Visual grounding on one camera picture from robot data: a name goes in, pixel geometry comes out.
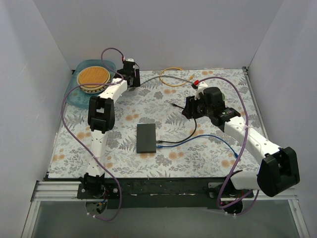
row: teal plate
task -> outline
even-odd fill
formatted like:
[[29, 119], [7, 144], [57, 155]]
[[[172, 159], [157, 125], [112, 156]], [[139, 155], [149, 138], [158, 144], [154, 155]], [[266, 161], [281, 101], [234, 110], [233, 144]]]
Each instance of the teal plate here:
[[[115, 65], [114, 63], [104, 60], [105, 64], [112, 70], [116, 71]], [[83, 62], [81, 62], [75, 72], [73, 73], [71, 80], [68, 84], [68, 87], [66, 89], [65, 95], [74, 87], [78, 86], [77, 83], [77, 76], [78, 74], [84, 70], [85, 68], [91, 67], [91, 66], [101, 66], [105, 69], [107, 69], [105, 67], [105, 65], [102, 63], [102, 61], [100, 59], [89, 59], [89, 60], [85, 60]], [[113, 77], [114, 77], [114, 72], [111, 72], [110, 70], [108, 70], [110, 73], [110, 81], [112, 81]], [[83, 108], [83, 109], [88, 109], [89, 106], [89, 99], [91, 96], [96, 96], [101, 94], [102, 92], [98, 92], [98, 93], [94, 93], [94, 94], [88, 94], [88, 93], [84, 93], [82, 90], [80, 90], [80, 88], [76, 88], [74, 91], [72, 91], [68, 97], [66, 98], [66, 102], [68, 104], [74, 105], [76, 107], [79, 108]]]

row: floral tablecloth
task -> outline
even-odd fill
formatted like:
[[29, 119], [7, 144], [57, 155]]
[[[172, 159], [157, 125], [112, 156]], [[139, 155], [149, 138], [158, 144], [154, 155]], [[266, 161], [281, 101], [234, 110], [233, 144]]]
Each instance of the floral tablecloth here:
[[[141, 82], [159, 75], [160, 71], [141, 71]], [[241, 69], [204, 69], [166, 71], [165, 74], [189, 79], [203, 79], [221, 76], [229, 79], [239, 89], [248, 110], [250, 125], [263, 134], [260, 119], [255, 109], [247, 80]], [[178, 80], [164, 78], [177, 84]], [[239, 98], [231, 85], [222, 80], [206, 81], [216, 86], [225, 95], [226, 105], [244, 115]], [[116, 177], [222, 177], [229, 173], [235, 161], [232, 151], [223, 142], [213, 137], [200, 137], [173, 148], [158, 149], [154, 154], [136, 153], [136, 128], [138, 123], [155, 123], [157, 139], [178, 141], [186, 138], [194, 129], [194, 121], [187, 120], [181, 109], [171, 106], [176, 103], [185, 106], [187, 96], [195, 90], [190, 84], [182, 87], [168, 87], [154, 79], [133, 91], [127, 91], [115, 104], [115, 126], [110, 132], [105, 154], [101, 162]], [[68, 105], [65, 118], [70, 129], [88, 147], [91, 146], [91, 131], [87, 124], [88, 110]], [[213, 126], [206, 117], [197, 119], [195, 135], [213, 134], [226, 140], [239, 153], [241, 146], [230, 136]], [[86, 172], [91, 156], [75, 141], [61, 125], [52, 156], [49, 178], [78, 178]], [[245, 151], [237, 170], [253, 171], [259, 165]]]

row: white enclosure wall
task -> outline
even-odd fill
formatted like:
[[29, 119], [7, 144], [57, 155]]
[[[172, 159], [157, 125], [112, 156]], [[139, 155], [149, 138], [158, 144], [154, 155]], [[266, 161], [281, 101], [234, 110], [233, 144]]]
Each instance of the white enclosure wall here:
[[250, 66], [273, 142], [298, 156], [296, 186], [311, 237], [317, 237], [317, 1], [284, 0]]
[[0, 237], [21, 236], [70, 68], [32, 0], [0, 0]]
[[283, 0], [34, 2], [71, 69], [106, 47], [141, 69], [198, 69], [248, 66]]

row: black mounting bracket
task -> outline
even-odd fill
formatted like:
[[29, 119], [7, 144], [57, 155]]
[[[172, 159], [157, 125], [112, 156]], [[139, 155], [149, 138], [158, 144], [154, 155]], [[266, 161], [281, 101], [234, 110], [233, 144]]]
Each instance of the black mounting bracket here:
[[224, 131], [224, 123], [233, 117], [240, 117], [233, 108], [225, 106], [222, 92], [217, 87], [206, 88], [199, 94], [200, 99], [195, 100], [195, 96], [186, 98], [186, 106], [182, 114], [187, 119], [197, 119], [203, 116], [209, 117], [212, 124]]
[[[124, 197], [123, 208], [207, 207], [208, 209], [219, 209], [216, 203], [218, 190], [213, 191], [211, 187], [223, 184], [224, 178], [118, 178], [118, 181]], [[112, 178], [105, 178], [101, 184], [105, 188], [100, 191], [106, 190], [107, 209], [117, 209], [120, 198], [118, 185]], [[78, 199], [103, 199], [102, 196], [91, 194], [89, 188], [86, 188], [84, 184], [79, 184]], [[215, 193], [215, 197], [210, 196], [211, 192]], [[237, 191], [232, 194], [241, 196], [241, 192]], [[224, 194], [223, 197], [232, 198], [232, 194]]]
[[84, 177], [79, 178], [81, 193], [89, 194], [90, 196], [97, 198], [103, 195], [105, 191], [105, 174], [100, 176], [90, 176], [85, 173]]
[[127, 81], [128, 86], [130, 88], [132, 87], [140, 87], [140, 70], [135, 69], [135, 62], [132, 61], [123, 61], [123, 68], [117, 70], [118, 73], [123, 75], [123, 79]]
[[296, 152], [287, 147], [275, 154], [267, 154], [261, 162], [258, 185], [269, 197], [299, 183], [299, 170]]
[[[104, 109], [103, 113], [97, 111], [101, 108]], [[90, 125], [91, 131], [100, 130], [102, 133], [105, 133], [113, 128], [114, 122], [113, 99], [92, 96], [89, 100], [88, 109], [88, 125]]]

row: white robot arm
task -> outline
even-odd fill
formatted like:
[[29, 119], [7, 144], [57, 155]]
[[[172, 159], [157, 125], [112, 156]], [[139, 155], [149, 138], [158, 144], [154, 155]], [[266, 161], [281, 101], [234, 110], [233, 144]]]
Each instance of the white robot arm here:
[[[236, 110], [225, 106], [220, 89], [208, 87], [204, 82], [193, 84], [193, 87], [197, 93], [186, 98], [182, 114], [187, 119], [209, 117], [213, 125], [242, 145], [247, 126]], [[246, 149], [260, 164], [260, 169], [234, 172], [230, 177], [231, 190], [256, 189], [273, 197], [299, 183], [297, 156], [292, 148], [283, 149], [249, 128]]]
[[[121, 81], [121, 78], [116, 78], [113, 80], [113, 83], [118, 83]], [[123, 80], [121, 83], [113, 85], [111, 87], [106, 88], [104, 92], [99, 95], [98, 100], [102, 99], [108, 100], [112, 105], [118, 100], [123, 92], [128, 89], [128, 83], [126, 80]], [[103, 113], [108, 113], [106, 108], [104, 108]], [[92, 128], [91, 132], [91, 151], [94, 155], [99, 159], [105, 152], [106, 142], [108, 138], [109, 130], [102, 131]], [[101, 176], [105, 173], [105, 171], [97, 164], [97, 162], [92, 158], [86, 172], [91, 176]]]
[[[112, 83], [115, 85], [106, 88], [99, 96], [92, 96], [89, 100], [88, 124], [91, 129], [91, 151], [98, 160], [105, 152], [108, 133], [114, 126], [115, 102], [129, 87], [140, 86], [140, 72], [135, 69], [135, 65], [133, 59], [125, 59], [123, 69], [118, 70], [124, 80], [114, 78]], [[105, 171], [92, 158], [86, 173], [90, 176], [101, 177]]]

